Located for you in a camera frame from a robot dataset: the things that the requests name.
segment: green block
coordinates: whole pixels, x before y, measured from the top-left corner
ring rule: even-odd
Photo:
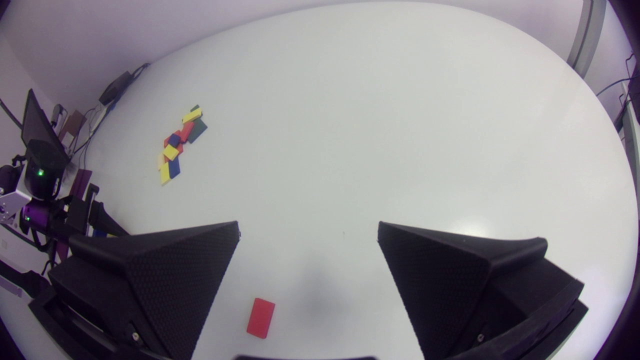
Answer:
[[[193,143],[194,141],[196,141],[198,136],[200,136],[200,134],[204,133],[206,129],[207,124],[202,121],[202,117],[195,119],[193,121],[193,129],[191,129],[189,136],[187,136],[187,141],[189,143]]]

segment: black cable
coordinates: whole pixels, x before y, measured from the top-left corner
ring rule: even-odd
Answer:
[[[106,117],[109,115],[109,113],[111,113],[111,110],[113,110],[113,108],[116,107],[116,104],[118,103],[118,101],[120,101],[120,98],[123,96],[123,94],[127,91],[127,89],[129,88],[129,85],[131,85],[131,83],[133,83],[139,76],[140,74],[142,74],[142,72],[149,67],[151,64],[150,63],[144,63],[142,64],[140,67],[138,67],[136,70],[133,71],[133,78],[132,80],[129,82],[129,84],[127,85],[127,87],[124,89],[124,91],[122,93],[120,93],[115,99],[113,99],[113,101],[111,102],[111,104],[109,104],[109,107],[107,107],[106,112],[104,113],[104,116],[102,117],[102,120],[100,120],[100,122],[98,123],[98,126],[95,128],[95,130],[93,130],[93,132],[89,135],[89,138],[82,144],[80,145],[80,147],[77,150],[74,150],[71,157],[73,158],[73,156],[75,156],[80,150],[82,150],[82,148],[86,147],[89,142],[91,141],[91,139],[93,138],[93,136],[98,132],[98,129],[100,128],[100,125],[102,125],[102,123],[104,122],[104,119],[106,119]]]
[[[87,110],[87,112],[86,112],[86,113],[84,113],[84,117],[86,118],[86,114],[88,114],[88,113],[89,113],[89,111],[92,111],[92,110],[94,110],[94,111],[95,111],[95,109],[96,109],[97,107],[98,107],[98,106],[96,106],[96,107],[94,107],[94,108],[92,108],[92,109]],[[87,119],[87,121],[85,121],[85,123],[89,123],[89,137],[84,141],[84,143],[83,143],[82,145],[80,145],[80,147],[79,147],[78,149],[76,149],[76,147],[74,146],[74,150],[73,150],[73,152],[71,153],[71,158],[73,158],[73,157],[74,157],[74,156],[75,156],[75,155],[76,155],[80,150],[82,150],[82,149],[83,149],[83,147],[85,147],[85,146],[88,144],[88,142],[91,140],[91,138],[94,136],[94,134],[96,133],[96,131],[98,131],[98,128],[100,127],[100,125],[102,124],[102,122],[100,122],[100,124],[98,124],[98,127],[96,127],[96,128],[95,128],[95,130],[93,130],[93,132],[91,131],[91,128],[92,128],[92,126],[93,126],[93,120],[95,119],[95,116],[96,116],[96,115],[97,115],[97,112],[94,112],[94,113],[92,114],[92,117],[91,117],[90,119]]]
[[[625,67],[627,68],[627,76],[631,78],[631,74],[629,73],[629,60],[631,60],[631,58],[633,58],[636,54],[631,53],[631,55],[629,55],[629,57],[625,60]]]
[[[20,129],[22,130],[22,123],[18,121],[18,119],[15,118],[15,116],[13,116],[13,113],[11,112],[11,110],[9,110],[9,108],[6,107],[6,105],[4,104],[4,102],[2,101],[2,99],[0,99],[0,108],[2,108],[2,110],[4,110],[4,112],[9,116],[9,118],[13,121],[13,123]]]
[[[609,85],[608,85],[607,87],[605,87],[604,89],[602,89],[600,92],[598,92],[598,93],[596,94],[596,96],[600,96],[600,94],[602,94],[603,92],[605,92],[605,90],[607,90],[608,88],[612,87],[613,85],[615,85],[615,84],[617,84],[617,83],[621,83],[621,82],[626,81],[626,80],[633,80],[633,79],[637,78],[638,76],[640,76],[640,74],[639,74],[639,75],[636,75],[636,76],[632,76],[631,78],[625,78],[625,79],[620,79],[620,80],[618,80],[618,81],[615,81],[615,82],[613,82],[613,83],[609,84]]]

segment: pile of colored blocks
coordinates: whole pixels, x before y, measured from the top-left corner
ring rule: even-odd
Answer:
[[[177,130],[164,139],[164,150],[157,159],[162,185],[180,173],[178,155],[182,154],[182,144],[193,143],[206,129],[207,126],[202,122],[202,109],[196,105],[182,118],[182,130]]]

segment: red block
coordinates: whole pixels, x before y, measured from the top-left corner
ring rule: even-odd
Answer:
[[[176,135],[180,136],[180,130],[176,130],[176,131],[174,132],[174,134],[176,134]],[[164,139],[164,147],[166,147],[166,144],[168,144],[168,143],[169,143],[169,138],[170,138],[170,137],[171,137],[171,135],[167,136],[167,138],[166,138],[166,139]]]
[[[249,324],[246,326],[246,331],[260,339],[266,339],[269,332],[269,325],[271,324],[271,317],[273,316],[273,309],[276,304],[255,298],[253,301],[253,309],[251,310],[251,317],[249,317]]]
[[[189,136],[191,129],[193,129],[193,121],[189,121],[182,126],[182,131],[180,131],[180,142],[186,142],[187,137]]]

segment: yellow block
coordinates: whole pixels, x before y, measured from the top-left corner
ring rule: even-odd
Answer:
[[[160,154],[158,155],[158,171],[160,171],[160,168],[164,165],[165,161],[164,161],[164,154]]]
[[[169,176],[169,163],[164,163],[162,167],[160,167],[160,183],[162,185],[166,184],[171,180]]]
[[[162,154],[167,158],[169,158],[169,160],[173,161],[173,159],[175,159],[175,157],[178,156],[180,152],[178,151],[178,149],[174,148],[173,146],[167,145],[162,151]]]
[[[194,121],[195,119],[199,118],[202,116],[202,109],[197,108],[195,110],[193,110],[192,112],[188,113],[187,115],[185,115],[182,118],[182,123],[186,124],[189,121]]]

